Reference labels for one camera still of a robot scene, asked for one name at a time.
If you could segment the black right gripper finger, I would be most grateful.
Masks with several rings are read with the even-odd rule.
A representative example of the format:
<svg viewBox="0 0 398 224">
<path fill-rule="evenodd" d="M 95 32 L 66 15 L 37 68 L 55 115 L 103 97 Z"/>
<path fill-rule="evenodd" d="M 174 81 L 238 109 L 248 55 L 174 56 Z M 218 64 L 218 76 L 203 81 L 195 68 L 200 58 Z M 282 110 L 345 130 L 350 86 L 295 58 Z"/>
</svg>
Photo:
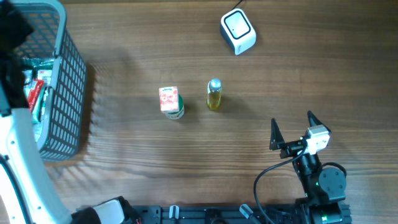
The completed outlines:
<svg viewBox="0 0 398 224">
<path fill-rule="evenodd" d="M 310 127 L 325 126 L 311 111 L 307 112 Z"/>
<path fill-rule="evenodd" d="M 269 149 L 270 150 L 278 150 L 282 148 L 282 145 L 285 143 L 282 133 L 279 129 L 277 121 L 275 118 L 271 119 L 271 136 Z"/>
</svg>

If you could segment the green 3M gloves package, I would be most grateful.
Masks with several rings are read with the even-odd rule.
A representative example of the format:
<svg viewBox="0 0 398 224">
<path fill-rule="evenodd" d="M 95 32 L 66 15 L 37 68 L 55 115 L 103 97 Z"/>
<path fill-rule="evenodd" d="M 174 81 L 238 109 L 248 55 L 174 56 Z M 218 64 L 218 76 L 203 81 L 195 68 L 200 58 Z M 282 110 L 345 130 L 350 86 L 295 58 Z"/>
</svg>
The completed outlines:
<svg viewBox="0 0 398 224">
<path fill-rule="evenodd" d="M 34 78 L 42 79 L 45 81 L 43 105 L 40 111 L 41 112 L 40 123 L 39 124 L 32 123 L 36 142 L 40 139 L 44 127 L 45 107 L 46 107 L 46 100 L 49 95 L 50 84 L 52 81 L 53 61 L 54 59 L 41 60 L 38 58 L 23 58 L 21 61 L 22 71 L 33 70 Z"/>
</svg>

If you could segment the yellow liquid bottle silver cap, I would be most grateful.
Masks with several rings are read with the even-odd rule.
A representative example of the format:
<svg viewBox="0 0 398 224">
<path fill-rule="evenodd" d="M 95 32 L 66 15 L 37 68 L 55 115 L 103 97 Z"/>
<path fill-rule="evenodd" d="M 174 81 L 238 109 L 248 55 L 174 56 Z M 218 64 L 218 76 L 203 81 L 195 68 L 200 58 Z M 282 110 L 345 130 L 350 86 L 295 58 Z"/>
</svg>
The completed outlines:
<svg viewBox="0 0 398 224">
<path fill-rule="evenodd" d="M 210 110 L 217 110 L 221 104 L 222 82 L 218 78 L 213 78 L 207 86 L 207 106 Z"/>
</svg>

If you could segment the clear teal wipes packet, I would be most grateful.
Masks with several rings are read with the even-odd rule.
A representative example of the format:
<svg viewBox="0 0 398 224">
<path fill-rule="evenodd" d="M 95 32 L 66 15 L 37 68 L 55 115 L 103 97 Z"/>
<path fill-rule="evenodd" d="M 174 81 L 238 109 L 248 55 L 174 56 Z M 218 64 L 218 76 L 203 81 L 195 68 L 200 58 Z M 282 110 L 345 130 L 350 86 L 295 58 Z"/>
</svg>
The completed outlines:
<svg viewBox="0 0 398 224">
<path fill-rule="evenodd" d="M 34 78 L 33 76 L 33 70 L 23 70 L 23 74 L 25 75 L 25 83 L 24 83 L 24 93 L 25 96 L 28 97 L 29 94 L 29 89 L 30 89 L 30 84 L 32 83 Z M 44 92 L 45 92 L 45 84 L 41 90 L 40 96 L 35 104 L 32 114 L 32 122 L 34 124 L 39 124 L 40 123 L 40 114 L 41 114 L 41 109 L 43 105 L 43 97 L 44 97 Z"/>
</svg>

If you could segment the red white tissue pack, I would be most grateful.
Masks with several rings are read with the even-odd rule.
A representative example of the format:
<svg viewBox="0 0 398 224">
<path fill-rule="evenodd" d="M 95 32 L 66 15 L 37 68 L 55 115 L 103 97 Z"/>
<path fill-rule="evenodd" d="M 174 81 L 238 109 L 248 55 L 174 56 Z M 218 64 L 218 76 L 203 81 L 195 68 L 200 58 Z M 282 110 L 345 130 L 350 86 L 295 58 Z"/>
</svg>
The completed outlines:
<svg viewBox="0 0 398 224">
<path fill-rule="evenodd" d="M 159 100 L 161 112 L 177 112 L 179 110 L 178 88 L 176 86 L 159 88 Z"/>
</svg>

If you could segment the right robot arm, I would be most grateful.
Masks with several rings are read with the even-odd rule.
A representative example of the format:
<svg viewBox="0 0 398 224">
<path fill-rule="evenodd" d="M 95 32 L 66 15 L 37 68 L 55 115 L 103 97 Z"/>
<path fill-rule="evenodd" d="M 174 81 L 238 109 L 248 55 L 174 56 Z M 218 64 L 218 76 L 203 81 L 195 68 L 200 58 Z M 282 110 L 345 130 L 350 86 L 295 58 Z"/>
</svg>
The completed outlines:
<svg viewBox="0 0 398 224">
<path fill-rule="evenodd" d="M 265 211 L 274 223 L 352 223 L 346 198 L 346 169 L 335 162 L 320 162 L 318 152 L 328 146 L 331 130 L 311 111 L 309 127 L 296 141 L 286 142 L 275 119 L 271 119 L 270 149 L 282 159 L 292 158 L 293 168 L 305 193 L 292 204 L 274 204 Z"/>
</svg>

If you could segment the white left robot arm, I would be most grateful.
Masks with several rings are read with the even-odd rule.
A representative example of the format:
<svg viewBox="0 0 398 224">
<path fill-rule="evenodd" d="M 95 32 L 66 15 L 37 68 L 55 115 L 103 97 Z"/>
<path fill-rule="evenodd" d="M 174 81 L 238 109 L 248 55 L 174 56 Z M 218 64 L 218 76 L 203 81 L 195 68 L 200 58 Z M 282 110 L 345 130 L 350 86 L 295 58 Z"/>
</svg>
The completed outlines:
<svg viewBox="0 0 398 224">
<path fill-rule="evenodd" d="M 1 198 L 10 222 L 139 223 L 123 197 L 70 213 L 57 195 L 34 140 L 25 76 L 14 56 L 33 31 L 11 2 L 1 1 Z"/>
</svg>

